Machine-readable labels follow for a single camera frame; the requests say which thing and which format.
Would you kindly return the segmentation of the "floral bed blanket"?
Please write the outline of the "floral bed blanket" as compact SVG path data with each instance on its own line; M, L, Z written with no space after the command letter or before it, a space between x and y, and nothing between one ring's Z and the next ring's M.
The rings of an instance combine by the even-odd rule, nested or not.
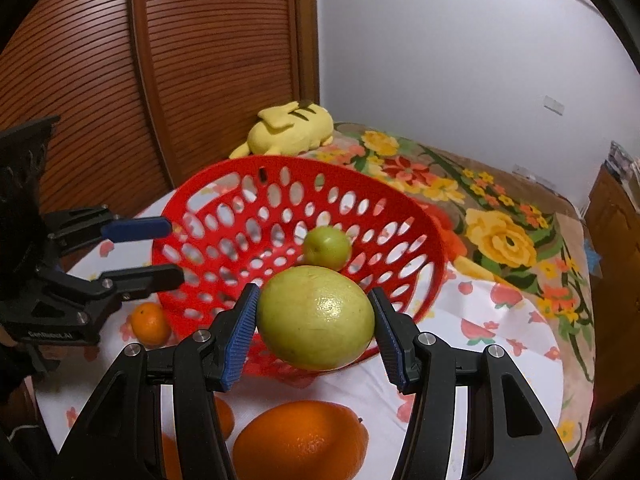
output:
M352 168L415 200L440 224L453 268L491 284L500 312L525 309L555 341L542 352L563 365L559 435L571 460L586 440L596 331L585 233L573 206L543 186L482 162L343 122L308 157Z

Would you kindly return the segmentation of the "large orange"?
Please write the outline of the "large orange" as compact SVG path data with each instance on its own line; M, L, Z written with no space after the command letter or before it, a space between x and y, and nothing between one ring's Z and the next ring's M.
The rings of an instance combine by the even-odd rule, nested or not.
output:
M254 418L238 435L232 464L239 479L352 479L369 434L347 406L288 402Z

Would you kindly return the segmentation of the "yellow green guava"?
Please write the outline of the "yellow green guava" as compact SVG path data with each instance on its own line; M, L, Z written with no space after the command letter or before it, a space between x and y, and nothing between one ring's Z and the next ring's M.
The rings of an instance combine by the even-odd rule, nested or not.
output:
M375 317L355 282L322 266L292 266L262 288L257 330L281 361L327 372L356 361L369 347Z

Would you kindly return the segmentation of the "red perforated plastic basket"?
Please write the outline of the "red perforated plastic basket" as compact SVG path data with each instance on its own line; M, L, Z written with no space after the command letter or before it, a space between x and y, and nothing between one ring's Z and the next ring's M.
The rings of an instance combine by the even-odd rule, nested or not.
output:
M250 156L218 162L184 182L163 215L172 231L154 242L152 261L183 270L183 285L160 294L178 338L212 324L246 284L264 286L303 263L306 235L333 226L352 248L342 274L406 315L385 327L389 342L371 344L364 356L381 353L406 377L419 373L413 341L442 286L446 258L436 222L404 193L344 166Z

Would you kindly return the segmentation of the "yellow Pikachu plush toy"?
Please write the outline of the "yellow Pikachu plush toy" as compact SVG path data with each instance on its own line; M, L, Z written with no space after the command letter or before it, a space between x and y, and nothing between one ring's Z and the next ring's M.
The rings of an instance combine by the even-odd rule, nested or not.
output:
M258 114L246 141L229 155L297 156L333 142L334 121L330 113L311 101L293 101L267 107Z

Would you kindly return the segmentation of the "white wall switch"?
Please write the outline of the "white wall switch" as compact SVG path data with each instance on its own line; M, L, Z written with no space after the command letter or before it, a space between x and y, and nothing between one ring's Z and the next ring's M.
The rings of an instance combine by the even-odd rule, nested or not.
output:
M564 115L565 106L556 99L553 99L551 96L545 96L542 101L542 105L546 110L550 110L550 112L554 114L559 116Z

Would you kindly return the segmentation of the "wooden sideboard cabinet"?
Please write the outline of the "wooden sideboard cabinet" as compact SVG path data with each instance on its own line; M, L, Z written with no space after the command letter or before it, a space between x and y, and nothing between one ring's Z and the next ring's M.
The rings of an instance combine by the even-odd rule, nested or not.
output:
M602 413L639 385L639 214L605 166L589 198L586 227L601 270L591 286L594 410Z

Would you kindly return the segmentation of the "small green apple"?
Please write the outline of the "small green apple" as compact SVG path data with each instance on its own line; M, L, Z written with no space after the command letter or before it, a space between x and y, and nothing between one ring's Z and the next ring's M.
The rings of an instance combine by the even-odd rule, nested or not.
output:
M303 241L304 263L341 271L352 256L348 236L334 226L317 226Z

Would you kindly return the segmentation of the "small mandarin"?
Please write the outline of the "small mandarin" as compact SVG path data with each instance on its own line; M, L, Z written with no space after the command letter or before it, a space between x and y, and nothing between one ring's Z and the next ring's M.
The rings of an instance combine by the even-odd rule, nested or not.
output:
M171 336L163 309L154 302L135 307L130 314L129 324L137 340L148 348L163 347Z
M214 401L221 434L224 440L228 440L234 430L234 414L230 405L220 396L214 396Z

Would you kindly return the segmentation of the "brown louvered wardrobe door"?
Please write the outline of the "brown louvered wardrobe door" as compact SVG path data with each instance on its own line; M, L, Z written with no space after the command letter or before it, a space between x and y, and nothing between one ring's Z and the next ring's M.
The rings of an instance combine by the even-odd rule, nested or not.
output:
M134 214L319 96L316 0L39 0L1 51L1 123L56 116L44 211Z

